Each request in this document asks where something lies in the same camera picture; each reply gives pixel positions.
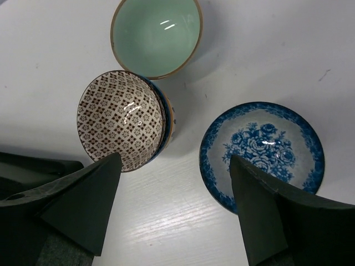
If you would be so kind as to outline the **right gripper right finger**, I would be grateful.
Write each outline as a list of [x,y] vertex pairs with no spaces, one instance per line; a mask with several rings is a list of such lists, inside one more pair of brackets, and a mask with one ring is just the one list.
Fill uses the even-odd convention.
[[233,155],[249,265],[354,265],[354,205],[312,195]]

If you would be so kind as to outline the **blue triangle patterned bowl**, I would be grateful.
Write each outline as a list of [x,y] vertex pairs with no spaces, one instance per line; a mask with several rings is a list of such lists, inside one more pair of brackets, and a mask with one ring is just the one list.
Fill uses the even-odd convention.
[[162,134],[158,149],[156,150],[156,152],[154,153],[152,158],[149,160],[149,162],[150,162],[154,158],[156,158],[165,147],[165,144],[166,144],[166,142],[168,140],[168,136],[169,136],[171,118],[170,118],[170,110],[169,110],[167,101],[164,98],[163,92],[148,78],[141,76],[141,75],[140,75],[140,77],[142,79],[144,79],[149,84],[149,86],[151,87],[151,89],[155,93],[156,97],[159,99],[160,109],[162,111],[163,121],[164,121],[164,133]]

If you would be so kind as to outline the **brown patterned bowl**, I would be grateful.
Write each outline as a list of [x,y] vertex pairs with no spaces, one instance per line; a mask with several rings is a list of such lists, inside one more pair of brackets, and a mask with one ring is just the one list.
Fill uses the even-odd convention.
[[120,153],[122,171],[146,164],[165,133],[159,98],[140,76],[112,70],[95,78],[84,91],[77,110],[77,129],[93,161]]

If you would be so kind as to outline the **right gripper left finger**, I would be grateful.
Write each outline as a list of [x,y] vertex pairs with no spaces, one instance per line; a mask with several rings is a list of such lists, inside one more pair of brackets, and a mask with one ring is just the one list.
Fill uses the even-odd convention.
[[1,264],[91,265],[103,250],[121,168],[113,153],[1,199]]

